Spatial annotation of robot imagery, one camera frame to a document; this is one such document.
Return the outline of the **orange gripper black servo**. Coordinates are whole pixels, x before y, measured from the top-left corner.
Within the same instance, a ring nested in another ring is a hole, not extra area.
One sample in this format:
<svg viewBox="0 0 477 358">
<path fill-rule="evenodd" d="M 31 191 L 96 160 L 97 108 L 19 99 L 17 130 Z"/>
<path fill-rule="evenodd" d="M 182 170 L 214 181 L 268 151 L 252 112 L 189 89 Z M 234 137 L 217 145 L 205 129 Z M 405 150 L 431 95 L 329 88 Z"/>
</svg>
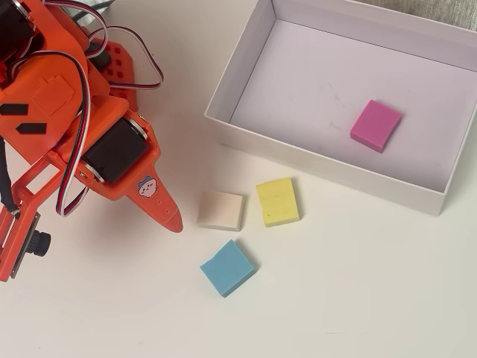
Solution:
<svg viewBox="0 0 477 358">
<path fill-rule="evenodd" d="M 153 128 L 129 109 L 126 99 L 110 95 L 92 99 L 75 178 L 105 198 L 126 195 L 157 223 L 179 233 L 180 210 L 154 169 L 159 156 Z"/>
</svg>

